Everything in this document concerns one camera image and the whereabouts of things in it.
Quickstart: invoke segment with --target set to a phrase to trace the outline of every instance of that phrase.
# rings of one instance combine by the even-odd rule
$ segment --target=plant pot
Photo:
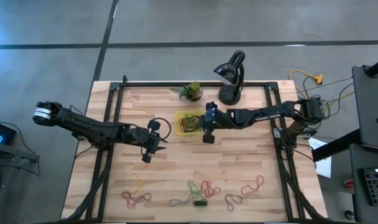
[[[201,89],[201,93],[196,98],[193,98],[190,101],[194,102],[194,101],[200,100],[201,96],[203,96],[203,88],[200,87],[200,89]]]

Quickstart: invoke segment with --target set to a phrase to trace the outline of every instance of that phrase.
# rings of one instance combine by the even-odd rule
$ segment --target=succulent
[[[201,87],[198,82],[192,82],[180,88],[172,88],[172,90],[179,92],[180,98],[185,97],[188,100],[192,100],[201,94]]]

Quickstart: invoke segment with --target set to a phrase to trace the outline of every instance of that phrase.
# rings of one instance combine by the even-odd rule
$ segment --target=potted plant
[[[184,85],[180,88],[172,88],[172,90],[179,93],[179,97],[185,97],[190,101],[197,101],[203,94],[203,89],[198,82],[192,82],[189,85]]]

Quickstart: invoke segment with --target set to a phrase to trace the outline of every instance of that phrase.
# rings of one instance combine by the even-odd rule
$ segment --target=yellow tray
[[[175,112],[174,115],[174,120],[175,120],[175,134],[178,136],[195,136],[199,134],[203,134],[203,130],[198,127],[195,131],[192,132],[184,132],[180,126],[180,118],[184,118],[186,114],[192,114],[194,116],[200,116],[204,115],[206,113],[205,110],[186,110],[186,111],[177,111]]]

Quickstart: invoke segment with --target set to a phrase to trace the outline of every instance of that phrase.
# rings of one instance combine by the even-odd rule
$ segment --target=black desk lamp
[[[224,63],[214,69],[225,86],[218,94],[219,100],[225,105],[235,105],[240,100],[240,86],[244,79],[243,61],[246,55],[243,51],[236,51],[228,63]]]

